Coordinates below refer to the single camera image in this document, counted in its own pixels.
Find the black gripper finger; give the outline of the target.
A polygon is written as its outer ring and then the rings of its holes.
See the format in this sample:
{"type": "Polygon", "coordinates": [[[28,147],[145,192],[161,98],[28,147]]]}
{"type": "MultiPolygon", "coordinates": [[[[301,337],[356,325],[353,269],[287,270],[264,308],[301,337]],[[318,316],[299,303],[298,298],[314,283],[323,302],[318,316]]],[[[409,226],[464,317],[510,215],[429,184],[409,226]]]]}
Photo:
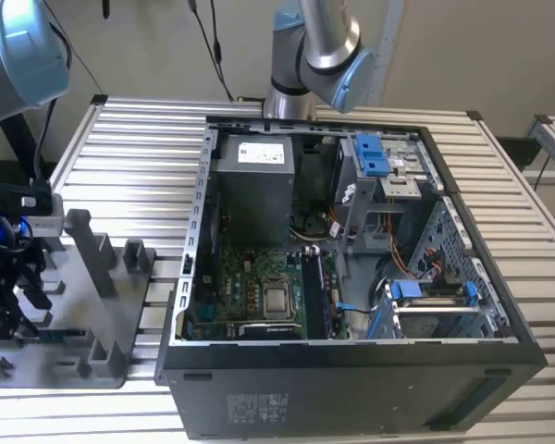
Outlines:
{"type": "Polygon", "coordinates": [[[31,305],[39,310],[50,310],[52,303],[43,291],[42,272],[45,270],[44,261],[25,262],[18,259],[13,262],[15,270],[19,277],[17,285],[23,290],[23,293],[31,305]]]}
{"type": "Polygon", "coordinates": [[[3,279],[0,280],[0,339],[12,339],[19,328],[24,326],[30,336],[37,335],[37,328],[23,314],[19,300],[3,279]]]}

